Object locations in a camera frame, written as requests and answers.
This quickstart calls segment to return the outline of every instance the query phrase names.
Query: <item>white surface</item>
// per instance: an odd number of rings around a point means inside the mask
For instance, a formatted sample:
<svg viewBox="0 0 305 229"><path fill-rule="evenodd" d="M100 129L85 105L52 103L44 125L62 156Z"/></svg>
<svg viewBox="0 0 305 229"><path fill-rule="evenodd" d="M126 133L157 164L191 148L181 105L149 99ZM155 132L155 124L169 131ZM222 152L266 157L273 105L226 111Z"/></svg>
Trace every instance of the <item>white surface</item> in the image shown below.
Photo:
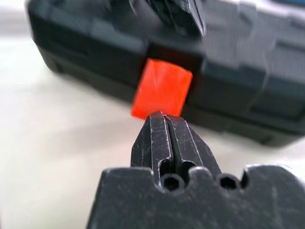
<svg viewBox="0 0 305 229"><path fill-rule="evenodd" d="M50 72L22 2L0 2L1 228L84 229L101 171L129 165L142 122L130 105ZM247 164L280 163L305 177L305 141L272 149L197 130L224 172L240 177Z"/></svg>

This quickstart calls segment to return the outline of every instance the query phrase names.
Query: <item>orange plastic piece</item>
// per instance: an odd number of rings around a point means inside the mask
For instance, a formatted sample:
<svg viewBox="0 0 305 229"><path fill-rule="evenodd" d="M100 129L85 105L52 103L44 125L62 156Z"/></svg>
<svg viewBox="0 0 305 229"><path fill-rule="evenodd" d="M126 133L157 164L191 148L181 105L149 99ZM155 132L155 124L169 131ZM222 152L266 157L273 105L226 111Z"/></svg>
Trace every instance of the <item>orange plastic piece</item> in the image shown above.
<svg viewBox="0 0 305 229"><path fill-rule="evenodd" d="M135 94L132 116L146 119L151 113L181 114L192 73L175 64L148 59Z"/></svg>

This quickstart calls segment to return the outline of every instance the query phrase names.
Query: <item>orange block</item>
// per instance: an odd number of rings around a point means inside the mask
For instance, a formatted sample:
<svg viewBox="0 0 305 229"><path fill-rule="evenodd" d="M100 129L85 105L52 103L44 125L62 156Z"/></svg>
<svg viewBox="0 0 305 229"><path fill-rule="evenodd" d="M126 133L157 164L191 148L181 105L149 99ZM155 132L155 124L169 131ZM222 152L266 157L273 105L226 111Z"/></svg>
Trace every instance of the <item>orange block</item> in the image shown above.
<svg viewBox="0 0 305 229"><path fill-rule="evenodd" d="M190 71L178 65L148 59L134 97L132 116L146 119L156 111L179 116L192 77Z"/></svg>

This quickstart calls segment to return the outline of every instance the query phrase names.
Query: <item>black metal tool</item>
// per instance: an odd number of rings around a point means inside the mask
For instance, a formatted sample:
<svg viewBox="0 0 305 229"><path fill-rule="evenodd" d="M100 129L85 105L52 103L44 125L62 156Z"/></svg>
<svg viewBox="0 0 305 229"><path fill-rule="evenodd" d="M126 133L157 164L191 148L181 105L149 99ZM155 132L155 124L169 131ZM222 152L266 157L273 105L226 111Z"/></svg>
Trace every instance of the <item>black metal tool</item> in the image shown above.
<svg viewBox="0 0 305 229"><path fill-rule="evenodd" d="M88 229L301 229L305 188L283 167L222 174L180 117L154 113L132 147L131 167L106 169Z"/></svg>

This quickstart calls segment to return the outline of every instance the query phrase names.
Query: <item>black plastic case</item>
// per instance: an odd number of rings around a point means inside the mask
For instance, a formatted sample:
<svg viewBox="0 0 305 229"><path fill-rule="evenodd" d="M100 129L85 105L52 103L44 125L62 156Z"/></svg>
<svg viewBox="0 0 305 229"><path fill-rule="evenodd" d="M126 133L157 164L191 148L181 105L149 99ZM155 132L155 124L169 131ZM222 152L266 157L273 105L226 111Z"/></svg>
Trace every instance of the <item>black plastic case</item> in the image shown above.
<svg viewBox="0 0 305 229"><path fill-rule="evenodd" d="M146 0L32 0L47 66L131 101L147 58L193 72L183 117L270 146L305 135L305 22L202 0L206 35L183 36Z"/></svg>

